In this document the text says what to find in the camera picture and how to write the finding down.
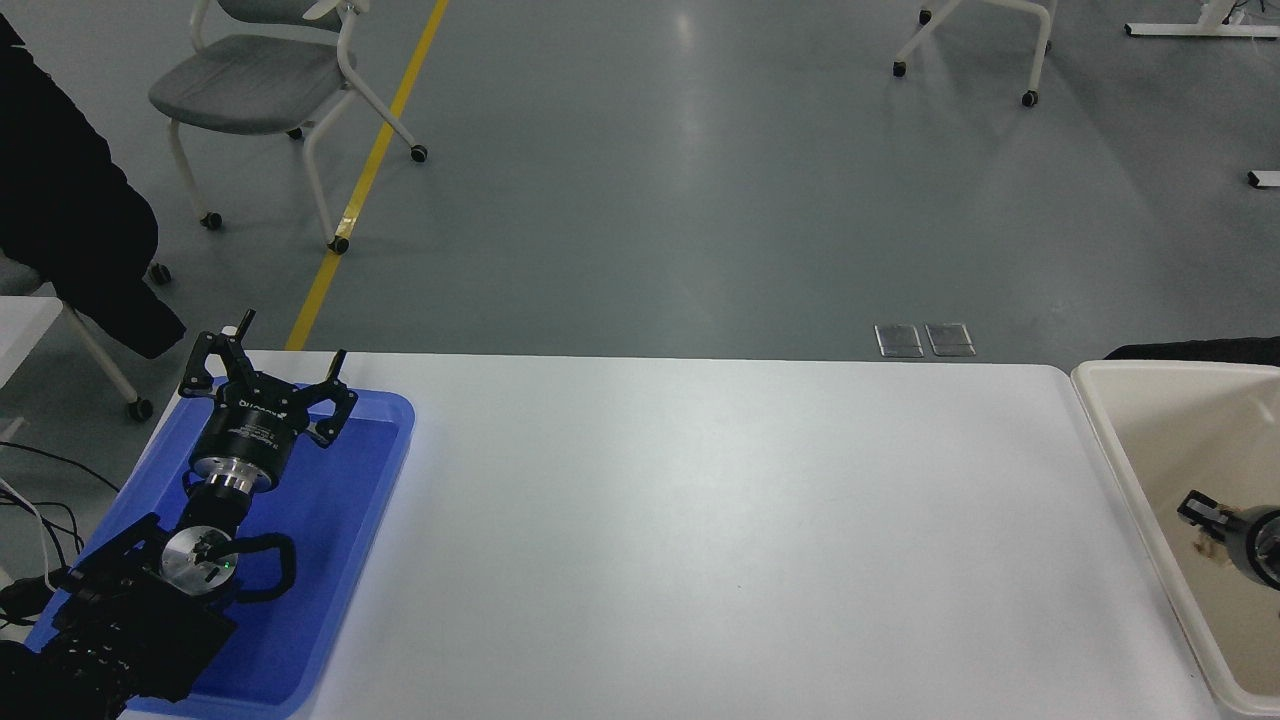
black cloth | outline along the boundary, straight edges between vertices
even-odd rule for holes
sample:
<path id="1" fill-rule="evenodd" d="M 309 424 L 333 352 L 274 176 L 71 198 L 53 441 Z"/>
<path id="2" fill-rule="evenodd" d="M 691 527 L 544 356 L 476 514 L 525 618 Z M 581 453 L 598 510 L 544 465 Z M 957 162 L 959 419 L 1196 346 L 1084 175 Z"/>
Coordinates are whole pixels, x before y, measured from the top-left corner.
<path id="1" fill-rule="evenodd" d="M 1192 340 L 1156 345 L 1126 345 L 1107 360 L 1203 360 L 1280 366 L 1280 337 Z"/>
<path id="2" fill-rule="evenodd" d="M 18 37 L 18 31 L 13 29 L 9 20 L 4 19 L 4 13 L 0 13 L 0 46 L 10 45 L 23 45 L 22 38 Z"/>
<path id="3" fill-rule="evenodd" d="M 0 641 L 0 697 L 9 720 L 101 720 L 111 708 L 22 643 Z"/>
<path id="4" fill-rule="evenodd" d="M 157 243 L 151 206 L 31 55 L 3 44 L 0 108 L 0 250 L 108 334 L 159 356 L 187 328 L 143 282 Z"/>

blue tray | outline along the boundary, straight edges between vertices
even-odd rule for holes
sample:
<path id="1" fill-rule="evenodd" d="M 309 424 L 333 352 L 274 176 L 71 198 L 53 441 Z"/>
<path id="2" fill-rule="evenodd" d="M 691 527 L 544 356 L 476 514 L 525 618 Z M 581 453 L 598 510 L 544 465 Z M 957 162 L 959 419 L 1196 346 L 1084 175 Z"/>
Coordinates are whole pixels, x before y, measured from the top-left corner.
<path id="1" fill-rule="evenodd" d="M 298 577 L 284 597 L 233 605 L 227 615 L 239 629 L 178 703 L 134 698 L 131 710 L 207 720 L 280 720 L 311 694 L 333 650 L 338 626 L 372 544 L 387 498 L 399 474 L 413 428 L 413 407 L 399 395 L 357 391 L 360 400 L 342 436 L 320 450 L 298 438 L 280 484 L 253 497 L 242 536 L 276 532 L 298 548 Z M 156 434 L 115 503 L 90 539 L 101 546 L 147 512 L 172 529 L 186 495 L 182 474 L 212 402 L 182 400 Z M 317 405 L 317 415 L 333 405 Z M 279 577 L 274 552 L 241 559 L 244 587 L 270 587 Z M 67 593 L 59 592 L 27 638 L 40 650 L 55 634 L 51 621 Z"/>

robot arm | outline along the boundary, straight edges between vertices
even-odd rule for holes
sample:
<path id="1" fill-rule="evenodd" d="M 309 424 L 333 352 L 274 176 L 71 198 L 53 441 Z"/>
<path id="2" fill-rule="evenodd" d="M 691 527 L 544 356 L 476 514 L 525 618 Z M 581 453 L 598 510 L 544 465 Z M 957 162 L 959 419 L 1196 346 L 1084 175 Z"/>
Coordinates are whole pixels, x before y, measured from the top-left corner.
<path id="1" fill-rule="evenodd" d="M 253 495 L 279 483 L 298 436 L 328 447 L 357 396 L 338 379 L 340 350 L 312 386 L 255 370 L 241 347 L 252 319 L 250 310 L 234 334 L 201 333 L 192 348 L 178 392 L 211 398 L 214 410 L 188 459 L 197 480 L 186 486 L 177 525 L 166 530 L 148 514 L 69 570 L 61 580 L 69 598 L 52 620 L 58 634 L 38 653 L 0 643 L 6 717 L 102 720 L 134 696 L 177 702 L 236 630 L 224 610 L 275 600 L 293 585 L 293 541 L 241 537 L 239 525 Z M 211 355 L 227 369 L 216 388 L 205 370 Z M 323 401 L 333 402 L 333 414 L 312 420 L 310 409 Z M 241 587 L 239 557 L 269 550 L 279 553 L 276 584 Z"/>
<path id="2" fill-rule="evenodd" d="M 1280 591 L 1280 506 L 1240 510 L 1192 491 L 1178 506 L 1178 515 L 1211 542 L 1225 546 L 1231 564 L 1245 578 Z"/>

black cylinder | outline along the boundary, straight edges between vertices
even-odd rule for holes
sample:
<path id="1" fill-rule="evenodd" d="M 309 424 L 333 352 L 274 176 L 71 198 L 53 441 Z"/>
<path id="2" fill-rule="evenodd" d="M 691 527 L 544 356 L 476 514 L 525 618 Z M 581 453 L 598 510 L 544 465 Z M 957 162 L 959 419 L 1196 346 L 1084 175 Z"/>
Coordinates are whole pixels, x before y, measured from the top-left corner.
<path id="1" fill-rule="evenodd" d="M 1280 507 L 1258 505 L 1240 510 L 1226 520 L 1226 552 L 1231 562 L 1251 580 L 1280 589 L 1280 568 L 1274 541 L 1265 530 L 1280 518 Z"/>
<path id="2" fill-rule="evenodd" d="M 252 496 L 236 488 L 225 486 L 211 486 L 200 483 L 191 491 L 187 506 L 182 511 L 182 519 L 174 532 L 196 525 L 209 525 L 218 528 L 230 537 L 236 537 L 236 529 L 248 515 L 248 506 Z"/>
<path id="3" fill-rule="evenodd" d="M 280 480 L 298 433 L 278 415 L 247 401 L 218 407 L 191 452 L 191 466 L 206 457 L 227 457 L 248 462 L 271 482 Z"/>

metal floor plate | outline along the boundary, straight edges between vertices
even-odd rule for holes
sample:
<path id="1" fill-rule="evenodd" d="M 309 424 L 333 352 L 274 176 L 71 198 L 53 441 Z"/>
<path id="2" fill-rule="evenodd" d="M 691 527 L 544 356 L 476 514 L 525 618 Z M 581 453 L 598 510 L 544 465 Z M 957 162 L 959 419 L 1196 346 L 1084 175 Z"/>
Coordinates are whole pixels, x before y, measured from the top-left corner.
<path id="1" fill-rule="evenodd" d="M 938 357 L 973 357 L 978 354 L 964 323 L 925 323 L 924 332 Z"/>
<path id="2" fill-rule="evenodd" d="M 915 325 L 876 325 L 876 340 L 884 357 L 924 357 Z"/>

